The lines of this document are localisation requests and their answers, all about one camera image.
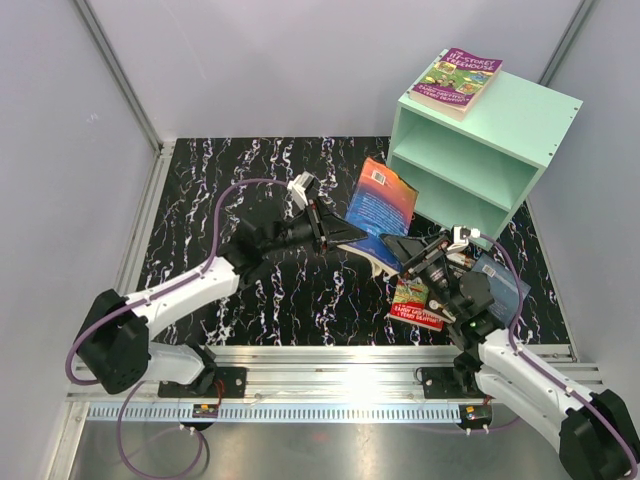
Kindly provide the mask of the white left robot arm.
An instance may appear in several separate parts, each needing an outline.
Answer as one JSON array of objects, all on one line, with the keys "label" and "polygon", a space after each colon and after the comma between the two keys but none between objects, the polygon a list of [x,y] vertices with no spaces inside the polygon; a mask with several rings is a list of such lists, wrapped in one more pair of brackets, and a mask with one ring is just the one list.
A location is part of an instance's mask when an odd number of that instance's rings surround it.
[{"label": "white left robot arm", "polygon": [[70,355],[89,368],[92,384],[111,395],[141,381],[158,381],[180,385],[194,397],[206,396],[220,380],[214,354],[195,342],[158,343],[156,336],[254,284],[268,272],[271,254],[300,247],[324,254],[366,235],[322,199],[310,201],[288,220],[242,220],[216,256],[193,269],[144,291],[121,296],[110,289],[98,295]]}]

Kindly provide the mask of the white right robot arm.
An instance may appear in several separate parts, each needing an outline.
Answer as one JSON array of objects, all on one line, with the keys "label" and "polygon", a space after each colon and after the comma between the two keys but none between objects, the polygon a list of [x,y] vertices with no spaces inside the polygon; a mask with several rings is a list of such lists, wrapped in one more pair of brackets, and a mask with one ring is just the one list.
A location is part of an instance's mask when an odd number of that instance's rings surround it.
[{"label": "white right robot arm", "polygon": [[505,404],[549,442],[573,479],[638,478],[639,435],[624,400],[561,374],[518,340],[514,323],[489,310],[495,299],[486,272],[449,273],[450,255],[482,236],[456,226],[434,237],[381,237],[399,261],[401,277],[420,279],[454,318],[447,327],[460,350],[454,388]]}]

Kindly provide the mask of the blue orange sunset book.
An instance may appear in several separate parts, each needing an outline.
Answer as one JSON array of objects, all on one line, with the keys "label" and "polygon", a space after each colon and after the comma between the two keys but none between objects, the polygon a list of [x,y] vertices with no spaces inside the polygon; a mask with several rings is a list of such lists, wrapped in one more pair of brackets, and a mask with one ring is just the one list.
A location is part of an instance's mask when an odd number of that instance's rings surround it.
[{"label": "blue orange sunset book", "polygon": [[399,261],[380,236],[405,236],[418,198],[418,191],[385,164],[367,157],[356,184],[345,220],[367,233],[364,239],[340,245],[342,250],[366,259],[373,278],[397,275]]}]

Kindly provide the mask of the purple treehouse book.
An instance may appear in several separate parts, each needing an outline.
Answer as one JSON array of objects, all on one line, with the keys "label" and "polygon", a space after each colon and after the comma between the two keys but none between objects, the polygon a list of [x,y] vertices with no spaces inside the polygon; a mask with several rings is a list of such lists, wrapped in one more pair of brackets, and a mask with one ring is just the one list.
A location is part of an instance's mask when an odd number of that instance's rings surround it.
[{"label": "purple treehouse book", "polygon": [[449,118],[461,121],[492,80],[503,61],[451,48],[409,90],[409,98]]}]

